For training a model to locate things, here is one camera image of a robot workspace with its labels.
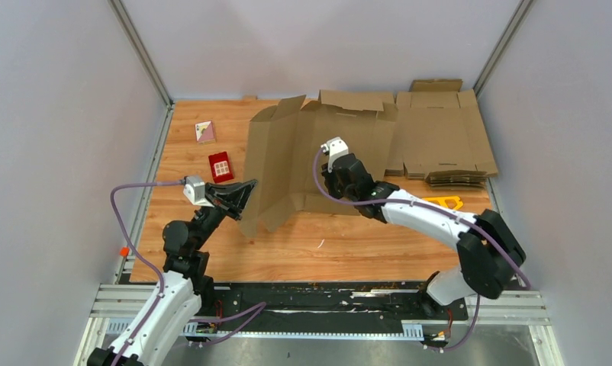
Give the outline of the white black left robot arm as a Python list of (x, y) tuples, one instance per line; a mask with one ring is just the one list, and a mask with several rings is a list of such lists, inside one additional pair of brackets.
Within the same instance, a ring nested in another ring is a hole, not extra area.
[(197, 175), (142, 184), (181, 186), (197, 210), (190, 220), (165, 225), (163, 267), (144, 261), (158, 278), (154, 290), (127, 329), (107, 348), (95, 348), (87, 365), (160, 365), (190, 319), (215, 308), (214, 280), (205, 274), (209, 254), (201, 247), (224, 219), (241, 220), (257, 185), (256, 179), (219, 185)]

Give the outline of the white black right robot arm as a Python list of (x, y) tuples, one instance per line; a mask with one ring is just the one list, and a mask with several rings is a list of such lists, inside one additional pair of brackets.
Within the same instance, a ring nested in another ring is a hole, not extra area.
[(513, 276), (528, 280), (521, 270), (527, 256), (499, 213), (466, 213), (422, 200), (374, 180), (352, 153), (316, 162), (313, 170), (318, 189), (332, 201), (353, 206), (366, 218), (423, 233), (456, 252), (456, 267), (432, 273), (417, 290), (426, 317), (441, 316), (463, 297), (496, 300)]

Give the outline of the brown cardboard box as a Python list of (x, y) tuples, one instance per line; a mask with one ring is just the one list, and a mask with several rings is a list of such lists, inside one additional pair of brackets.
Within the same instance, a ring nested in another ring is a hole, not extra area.
[(398, 117), (391, 91), (320, 90), (316, 100), (283, 98), (249, 124), (243, 180), (258, 181), (239, 222), (256, 237), (262, 224), (273, 232), (297, 211), (357, 215), (355, 208), (325, 198), (312, 166), (320, 146), (341, 138), (375, 180), (383, 179)]

